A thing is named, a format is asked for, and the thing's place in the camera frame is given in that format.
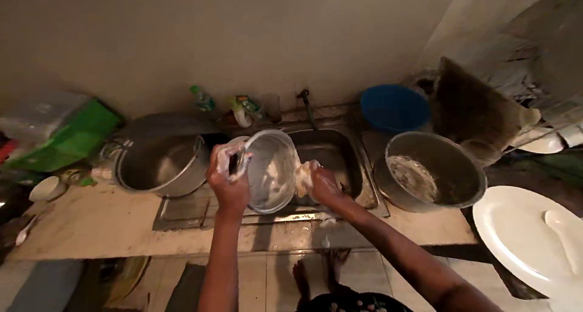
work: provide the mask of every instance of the foot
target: foot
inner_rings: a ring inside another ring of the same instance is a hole
[[[329,249],[326,253],[326,270],[328,276],[326,277],[326,284],[330,292],[334,291],[337,284],[340,282],[340,269],[346,263],[350,249]]]
[[[302,260],[297,261],[293,266],[292,274],[295,284],[297,285],[297,290],[299,290],[300,296],[302,297],[300,301],[309,301],[311,299],[310,285],[308,284],[308,278],[306,277],[305,266]]]

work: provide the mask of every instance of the aluminum pot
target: aluminum pot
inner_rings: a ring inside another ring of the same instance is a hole
[[[114,179],[134,194],[180,197],[205,182],[209,162],[210,151],[200,135],[154,137],[125,144]]]
[[[435,180],[434,201],[416,197],[396,180],[388,166],[390,156],[407,156],[423,165]],[[410,212],[431,212],[440,208],[464,208],[484,196],[486,175],[469,153],[455,142],[425,132],[404,132],[387,144],[384,156],[374,164],[374,180],[390,202]]]

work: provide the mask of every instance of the white spoon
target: white spoon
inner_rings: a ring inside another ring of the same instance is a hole
[[[16,236],[16,242],[15,242],[16,246],[20,246],[23,242],[25,242],[26,237],[29,236],[30,228],[33,227],[33,225],[36,222],[38,217],[39,217],[38,215],[33,216],[33,218],[30,219],[29,224],[26,225],[26,227],[18,233],[18,236]]]
[[[568,238],[568,228],[565,220],[561,218],[561,214],[557,211],[546,211],[544,213],[544,222],[558,235],[561,244],[563,245],[563,251],[567,256],[567,261],[571,266],[571,270],[574,274],[579,273],[578,256],[573,243]]]

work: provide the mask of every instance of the tap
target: tap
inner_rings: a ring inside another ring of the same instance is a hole
[[[312,108],[310,108],[310,101],[308,100],[309,95],[310,91],[308,89],[304,89],[296,97],[302,98],[302,100],[304,101],[305,110],[308,112],[308,119],[310,119],[310,123],[312,124],[312,128],[314,129],[314,131],[317,131],[318,126],[316,125],[316,120],[314,119],[314,115],[312,114]]]

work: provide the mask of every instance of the concrete countertop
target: concrete countertop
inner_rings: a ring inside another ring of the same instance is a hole
[[[70,188],[54,202],[31,207],[28,213],[41,213],[39,221],[8,259],[208,254],[213,230],[152,230],[159,204],[155,195],[132,195],[114,185]],[[476,243],[458,209],[411,213],[390,205],[390,213],[384,221],[419,245]],[[324,238],[331,247],[371,247],[346,222],[322,227],[313,221],[243,226],[238,250],[320,249]]]

